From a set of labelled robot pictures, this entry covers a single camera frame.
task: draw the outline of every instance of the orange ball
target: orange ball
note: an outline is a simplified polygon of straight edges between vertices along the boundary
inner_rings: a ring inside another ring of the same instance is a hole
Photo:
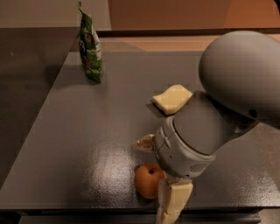
[[[135,173],[136,191],[148,200],[158,197],[158,182],[166,179],[166,173],[155,163],[142,164]]]

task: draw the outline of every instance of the green bag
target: green bag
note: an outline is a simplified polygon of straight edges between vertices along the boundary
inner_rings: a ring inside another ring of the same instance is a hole
[[[81,2],[78,2],[78,9],[82,14],[80,21],[80,58],[86,75],[89,79],[101,83],[102,76],[102,50],[97,33],[93,28],[92,18],[81,9]]]

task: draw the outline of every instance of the yellow sponge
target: yellow sponge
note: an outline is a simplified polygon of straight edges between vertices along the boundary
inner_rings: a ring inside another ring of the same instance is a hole
[[[165,92],[154,95],[151,101],[167,116],[178,112],[193,94],[181,85],[169,87]]]

